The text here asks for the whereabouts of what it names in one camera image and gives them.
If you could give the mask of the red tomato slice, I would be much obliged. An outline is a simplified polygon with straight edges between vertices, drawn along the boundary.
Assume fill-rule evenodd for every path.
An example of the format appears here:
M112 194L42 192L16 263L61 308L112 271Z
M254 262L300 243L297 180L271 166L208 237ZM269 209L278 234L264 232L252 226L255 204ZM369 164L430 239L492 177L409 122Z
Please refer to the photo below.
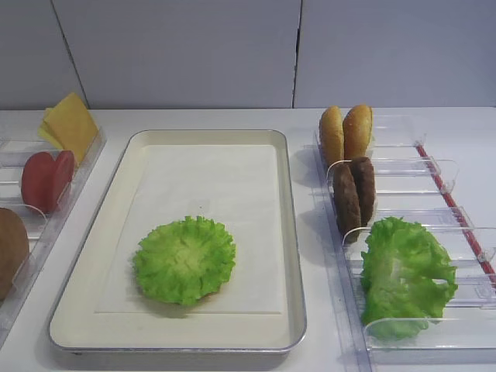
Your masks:
M54 162L53 172L50 176L49 193L47 199L48 212L57 208L60 196L71 183L74 173L74 155L70 150L63 150Z
M50 182L54 166L55 160L48 152L39 152L26 161L22 172L21 195L24 203L44 214L53 210Z

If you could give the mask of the green lettuce leaf on tray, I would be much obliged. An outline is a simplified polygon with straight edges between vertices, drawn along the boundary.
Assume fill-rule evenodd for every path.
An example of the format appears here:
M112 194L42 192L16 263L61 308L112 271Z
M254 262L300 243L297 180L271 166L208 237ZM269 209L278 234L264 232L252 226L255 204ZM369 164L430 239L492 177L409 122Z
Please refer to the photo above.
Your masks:
M136 283L146 297L185 306L219 291L235 265L233 236L203 216L158 226L133 255Z

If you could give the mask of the left brown meat patty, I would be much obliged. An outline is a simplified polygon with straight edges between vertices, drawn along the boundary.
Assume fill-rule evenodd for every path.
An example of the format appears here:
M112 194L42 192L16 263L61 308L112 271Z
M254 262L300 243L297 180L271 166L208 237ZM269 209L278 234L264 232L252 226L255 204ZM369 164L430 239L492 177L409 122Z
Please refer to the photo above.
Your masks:
M339 232L345 243L354 243L360 234L357 228L361 227L361 213L355 181L347 163L336 165L332 187Z

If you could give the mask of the brown meat patty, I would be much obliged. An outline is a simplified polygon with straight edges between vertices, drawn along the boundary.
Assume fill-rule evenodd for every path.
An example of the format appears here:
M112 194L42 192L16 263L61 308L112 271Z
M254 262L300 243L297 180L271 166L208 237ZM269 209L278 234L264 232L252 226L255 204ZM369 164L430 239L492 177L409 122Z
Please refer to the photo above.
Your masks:
M347 163L336 165L332 187L339 232L345 243L354 243L360 234L357 228L361 227L361 213L355 181Z
M351 174L359 198L361 225L372 218L376 196L374 166L369 157L358 157L350 163Z

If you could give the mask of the right brown meat patty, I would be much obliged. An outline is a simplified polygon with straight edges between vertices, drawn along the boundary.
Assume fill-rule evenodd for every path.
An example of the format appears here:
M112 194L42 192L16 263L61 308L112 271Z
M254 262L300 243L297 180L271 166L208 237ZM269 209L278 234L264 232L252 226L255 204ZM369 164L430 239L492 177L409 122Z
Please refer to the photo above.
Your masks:
M351 174L359 198L361 225L372 218L376 196L374 166L369 157L358 157L350 163Z

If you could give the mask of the green lettuce leaf in rack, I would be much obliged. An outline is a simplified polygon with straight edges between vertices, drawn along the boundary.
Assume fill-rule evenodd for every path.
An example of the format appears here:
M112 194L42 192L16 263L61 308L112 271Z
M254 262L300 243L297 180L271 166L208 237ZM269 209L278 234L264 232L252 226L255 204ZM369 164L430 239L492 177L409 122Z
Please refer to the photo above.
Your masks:
M456 267L424 226L387 217L375 222L362 252L361 322L383 341L410 338L441 319L454 297Z

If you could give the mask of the rear pale cheese slice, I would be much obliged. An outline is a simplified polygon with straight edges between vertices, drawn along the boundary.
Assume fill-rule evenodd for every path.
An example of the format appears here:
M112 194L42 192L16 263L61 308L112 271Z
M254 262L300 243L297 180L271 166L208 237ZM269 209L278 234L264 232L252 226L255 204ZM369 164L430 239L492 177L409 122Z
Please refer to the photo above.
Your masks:
M44 109L43 119L42 119L40 126L38 127L37 134L39 137L41 137L42 139L46 140L48 143L53 145L56 149L62 150L64 148L64 146L57 140L57 138L52 133L52 131L51 131L51 129L47 123L47 118L48 118L48 115L50 114L51 110L52 110L52 108L45 108Z

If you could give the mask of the white paper liner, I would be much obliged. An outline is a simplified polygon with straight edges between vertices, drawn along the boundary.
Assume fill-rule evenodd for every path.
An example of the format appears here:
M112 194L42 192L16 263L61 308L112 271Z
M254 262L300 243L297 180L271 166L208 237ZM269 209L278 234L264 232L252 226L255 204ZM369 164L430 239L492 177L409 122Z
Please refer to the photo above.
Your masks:
M99 312L280 314L281 217L276 151L269 145L148 145L121 165L111 219L119 237L99 299ZM222 223L236 244L229 282L192 306L145 298L132 258L154 228L204 216Z

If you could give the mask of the left bun half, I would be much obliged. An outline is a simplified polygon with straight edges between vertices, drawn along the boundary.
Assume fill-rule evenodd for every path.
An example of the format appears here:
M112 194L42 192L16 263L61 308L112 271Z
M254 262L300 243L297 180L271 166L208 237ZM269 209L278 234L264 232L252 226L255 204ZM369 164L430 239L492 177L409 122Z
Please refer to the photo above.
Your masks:
M330 106L322 113L319 139L328 166L344 159L343 119L338 106Z

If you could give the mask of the right bun half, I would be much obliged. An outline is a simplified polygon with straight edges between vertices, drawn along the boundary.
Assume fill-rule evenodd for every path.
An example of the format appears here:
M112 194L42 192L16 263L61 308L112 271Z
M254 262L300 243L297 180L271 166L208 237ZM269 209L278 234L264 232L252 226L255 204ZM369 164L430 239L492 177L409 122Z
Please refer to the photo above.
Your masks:
M363 157L370 144L373 112L369 105L353 106L343 120L344 159Z

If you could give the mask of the clear plastic rack right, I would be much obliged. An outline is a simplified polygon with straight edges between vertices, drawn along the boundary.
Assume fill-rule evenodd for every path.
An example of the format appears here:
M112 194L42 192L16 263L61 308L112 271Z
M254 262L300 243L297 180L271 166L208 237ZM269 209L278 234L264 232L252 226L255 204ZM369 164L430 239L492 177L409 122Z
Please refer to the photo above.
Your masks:
M458 165L429 156L424 142L425 134L407 116L374 119L367 153L376 188L372 219L394 216L426 227L449 254L458 288L440 319L392 318L363 325L361 255L370 230L339 232L333 167L326 163L320 139L313 139L321 186L317 198L330 228L325 266L347 371L466 370L495 362L495 230L475 226L453 200Z

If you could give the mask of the clear plastic rack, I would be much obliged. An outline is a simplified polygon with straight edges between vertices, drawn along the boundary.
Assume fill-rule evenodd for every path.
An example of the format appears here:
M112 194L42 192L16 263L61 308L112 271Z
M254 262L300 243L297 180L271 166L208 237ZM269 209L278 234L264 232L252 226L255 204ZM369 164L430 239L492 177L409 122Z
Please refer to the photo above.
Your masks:
M458 288L440 319L392 318L363 325L361 255L370 230L339 232L333 167L326 163L320 139L313 139L321 186L317 198L330 228L325 266L347 371L466 370L495 362L495 230L475 226L453 200L458 165L429 156L424 142L425 134L407 116L374 119L367 153L376 188L372 219L394 216L426 227L449 254Z
M1 139L1 206L12 210L22 220L29 240L29 253L11 280L11 288L1 300L1 343L7 339L60 231L74 207L106 143L102 129L89 146L85 158L74 170L71 183L59 198L55 212L44 214L26 205L21 196L22 171L34 154L48 152L56 157L59 150L35 140Z

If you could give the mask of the cream metal tray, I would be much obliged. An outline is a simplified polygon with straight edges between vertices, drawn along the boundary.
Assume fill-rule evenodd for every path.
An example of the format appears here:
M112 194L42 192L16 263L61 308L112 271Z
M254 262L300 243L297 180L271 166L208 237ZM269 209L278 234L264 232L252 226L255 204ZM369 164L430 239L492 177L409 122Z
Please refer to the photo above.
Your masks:
M280 314L207 313L172 316L164 312L99 312L119 237L121 219L112 221L114 183L122 164L148 145L269 145L276 151L280 195L284 307ZM166 351L199 353L286 353L306 331L295 212L285 136L275 130L144 130L130 137L106 193L81 244L49 324L53 343L74 352Z

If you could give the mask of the clear plastic rack left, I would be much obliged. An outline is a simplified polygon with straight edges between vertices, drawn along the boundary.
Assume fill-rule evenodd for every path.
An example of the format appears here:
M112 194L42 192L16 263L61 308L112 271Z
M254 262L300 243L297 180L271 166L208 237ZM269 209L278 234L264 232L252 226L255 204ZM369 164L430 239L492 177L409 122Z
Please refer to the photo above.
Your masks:
M1 300L1 343L7 339L60 231L74 207L106 143L102 129L89 146L85 158L74 170L71 183L59 198L55 212L44 214L26 205L21 196L22 171L34 154L48 152L56 157L59 150L35 140L1 139L1 206L12 210L22 220L29 240L29 253L11 280L11 288Z

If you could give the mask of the brown bun at left edge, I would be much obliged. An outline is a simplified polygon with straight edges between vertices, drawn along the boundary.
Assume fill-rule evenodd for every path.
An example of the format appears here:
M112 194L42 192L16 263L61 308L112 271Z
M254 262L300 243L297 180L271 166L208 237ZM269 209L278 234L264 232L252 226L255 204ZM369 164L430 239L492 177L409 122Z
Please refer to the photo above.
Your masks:
M1 208L1 301L12 287L12 280L29 254L29 240L20 217Z

